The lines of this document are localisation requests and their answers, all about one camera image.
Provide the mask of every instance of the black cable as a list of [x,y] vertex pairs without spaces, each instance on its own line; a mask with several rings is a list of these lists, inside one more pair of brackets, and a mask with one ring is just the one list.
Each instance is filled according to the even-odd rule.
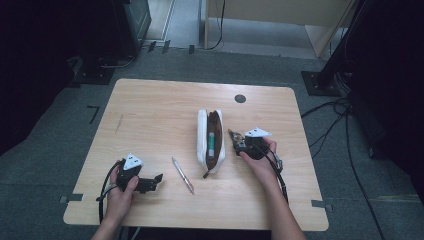
[[350,166],[352,167],[353,174],[355,175],[356,182],[358,183],[359,188],[361,189],[362,195],[364,196],[365,201],[367,202],[367,205],[368,205],[368,208],[371,212],[372,218],[374,219],[375,225],[377,226],[378,233],[380,234],[381,239],[384,240],[385,238],[384,238],[384,235],[383,235],[383,231],[381,230],[380,224],[378,223],[377,216],[375,215],[374,209],[371,206],[371,203],[368,199],[367,193],[365,192],[365,189],[362,186],[361,181],[359,180],[358,174],[357,174],[356,169],[355,169],[355,165],[353,165],[352,153],[350,151],[348,119],[349,119],[348,116],[346,116],[346,146],[347,146],[347,152],[348,152],[348,155],[349,155]]
[[[350,104],[349,104],[349,100],[347,98],[339,98],[338,100],[334,101],[334,102],[326,102],[323,103],[317,107],[314,107],[308,111],[306,111],[304,114],[302,114],[302,118],[308,116],[309,114],[317,111],[318,109],[325,107],[325,106],[333,106],[333,111],[335,113],[337,113],[339,116],[337,117],[337,119],[333,122],[333,124],[331,124],[331,126],[327,129],[327,131],[321,135],[315,142],[313,142],[312,144],[309,145],[309,147],[314,146],[315,144],[317,144],[319,142],[319,140],[323,139],[321,142],[320,147],[318,148],[318,151],[312,156],[312,159],[315,158],[319,152],[321,152],[322,150],[322,146],[324,145],[325,140],[327,139],[328,134],[331,132],[331,130],[333,129],[333,127],[344,117],[346,116],[346,114],[348,113],[349,109],[350,109]],[[337,107],[343,107],[344,111],[343,112],[339,112],[337,110]]]
[[[324,106],[328,106],[328,105],[333,105],[334,112],[336,112],[339,115],[338,118],[336,119],[336,121],[333,123],[333,125],[335,125],[336,122],[340,121],[341,118],[346,117],[346,122],[345,122],[346,123],[346,146],[347,146],[347,151],[348,151],[350,166],[352,168],[352,171],[353,171],[353,174],[355,176],[356,182],[358,183],[358,186],[359,186],[359,188],[360,188],[360,190],[362,192],[362,195],[364,196],[365,201],[367,203],[367,206],[368,206],[368,208],[369,208],[369,210],[371,212],[371,215],[373,217],[373,220],[374,220],[374,223],[375,223],[375,225],[377,227],[377,230],[378,230],[378,232],[380,234],[380,237],[381,237],[382,240],[384,240],[385,238],[384,238],[384,235],[383,235],[383,231],[381,230],[380,224],[378,223],[377,216],[375,215],[374,209],[371,206],[371,203],[370,203],[370,201],[368,199],[367,193],[365,192],[365,189],[362,186],[362,183],[361,183],[361,181],[360,181],[360,179],[358,177],[358,174],[356,172],[356,168],[355,168],[355,166],[353,164],[352,153],[351,153],[351,150],[350,150],[349,124],[348,124],[349,112],[350,112],[350,108],[351,107],[350,107],[350,104],[347,105],[348,102],[343,102],[344,100],[347,100],[347,99],[341,98],[341,99],[339,99],[339,100],[337,100],[335,102],[327,102],[327,103],[321,104],[320,106],[315,107],[315,108],[312,108],[311,110],[307,111],[304,115],[302,115],[302,117],[307,116],[310,113],[315,112],[316,110],[318,110],[318,109],[320,109],[320,108],[322,108]],[[338,112],[336,110],[336,107],[337,106],[343,106],[345,108],[345,111],[343,113]]]
[[118,239],[121,240],[122,239],[122,235],[124,233],[124,227],[121,227],[121,230],[119,231],[119,236]]
[[221,36],[219,37],[218,42],[216,43],[215,46],[211,47],[211,48],[207,48],[206,50],[213,50],[215,49],[222,41],[222,24],[224,22],[224,12],[225,12],[225,0],[224,3],[222,4],[222,11],[221,11],[221,26],[219,27],[220,32],[221,32]]
[[103,221],[103,199],[107,195],[107,193],[104,193],[105,188],[106,188],[106,184],[107,184],[107,181],[109,180],[110,174],[112,173],[113,169],[116,166],[118,166],[119,164],[121,164],[120,161],[119,162],[116,162],[115,164],[113,164],[112,168],[107,173],[106,178],[105,178],[105,181],[103,182],[102,191],[100,192],[100,197],[98,197],[96,199],[96,201],[99,202],[99,221],[100,221],[100,223]]
[[328,130],[321,135],[321,137],[319,137],[314,143],[312,143],[311,145],[309,145],[309,147],[312,147],[313,145],[315,145],[321,138],[324,138],[321,142],[320,147],[318,148],[318,151],[312,156],[312,159],[314,159],[319,152],[321,152],[322,146],[324,145],[325,140],[327,139],[328,134],[331,132],[331,130],[333,129],[333,127],[343,118],[343,115],[340,115],[337,117],[337,119],[333,122],[333,124],[331,124],[331,126],[328,128]]

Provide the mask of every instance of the table hole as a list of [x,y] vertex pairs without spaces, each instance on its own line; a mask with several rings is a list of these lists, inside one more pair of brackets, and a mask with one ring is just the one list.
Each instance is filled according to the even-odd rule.
[[246,102],[246,97],[244,95],[238,94],[234,97],[234,100],[238,103],[244,103]]

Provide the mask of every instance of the silver pen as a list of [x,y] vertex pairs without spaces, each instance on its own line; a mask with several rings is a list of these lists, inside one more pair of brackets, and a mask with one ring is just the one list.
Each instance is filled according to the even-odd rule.
[[177,168],[178,173],[180,173],[180,176],[183,178],[185,184],[188,187],[188,190],[190,190],[191,194],[194,195],[193,185],[191,184],[190,180],[188,180],[186,175],[184,175],[183,170],[181,169],[180,165],[178,164],[177,160],[174,157],[172,157],[172,162],[174,163],[175,167]]

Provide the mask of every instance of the gray carpet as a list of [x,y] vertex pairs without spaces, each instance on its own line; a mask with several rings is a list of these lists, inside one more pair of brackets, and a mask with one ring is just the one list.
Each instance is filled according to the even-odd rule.
[[[119,78],[232,83],[291,87],[300,112],[331,97],[312,97],[300,72],[320,71],[325,62],[187,49],[162,54],[143,50],[128,67],[115,71],[108,86],[66,88],[41,117],[30,136],[0,158],[0,239],[89,239],[96,226],[63,222],[60,196],[72,193],[113,86]],[[100,107],[93,119],[95,108]],[[337,118],[331,107],[304,118],[309,143]],[[424,209],[409,177],[387,160],[368,157],[355,116],[349,119],[353,164],[386,239],[422,239]],[[319,146],[311,148],[311,153]],[[355,180],[346,148],[345,120],[331,131],[314,158],[330,227],[306,232],[309,239],[379,239],[380,235]]]

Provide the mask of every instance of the wooden table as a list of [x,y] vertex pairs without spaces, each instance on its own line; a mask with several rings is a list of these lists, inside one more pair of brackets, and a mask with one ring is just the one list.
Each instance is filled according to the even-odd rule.
[[[245,103],[234,97],[243,94]],[[155,192],[134,194],[126,226],[269,229],[265,194],[250,168],[233,151],[225,136],[226,159],[216,174],[203,179],[197,161],[197,113],[221,109],[225,131],[244,133],[255,127],[271,132],[284,161],[282,176],[290,208],[304,231],[328,228],[314,166],[294,92],[284,87],[193,82],[118,80],[82,168],[74,193],[83,200],[69,202],[68,224],[96,225],[104,178],[116,160],[128,153],[145,162],[139,176],[163,173]],[[195,188],[192,195],[179,176],[175,157]]]
[[[221,18],[224,0],[206,0],[204,47],[208,48],[209,18]],[[347,27],[355,0],[227,0],[225,19],[305,25],[315,55],[322,56],[340,27]]]

